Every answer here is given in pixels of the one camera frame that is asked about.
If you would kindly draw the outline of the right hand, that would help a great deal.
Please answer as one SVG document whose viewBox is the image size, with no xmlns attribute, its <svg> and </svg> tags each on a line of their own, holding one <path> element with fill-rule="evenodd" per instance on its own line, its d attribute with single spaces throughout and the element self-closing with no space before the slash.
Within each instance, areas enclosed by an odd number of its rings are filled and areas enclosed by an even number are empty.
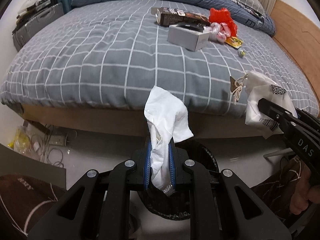
<svg viewBox="0 0 320 240">
<path fill-rule="evenodd" d="M 296 184 L 296 189 L 291 197 L 290 212 L 299 215 L 308 208 L 309 202 L 319 204 L 320 192 L 319 185 L 310 185 L 311 171 L 305 165 L 299 182 Z"/>
</svg>

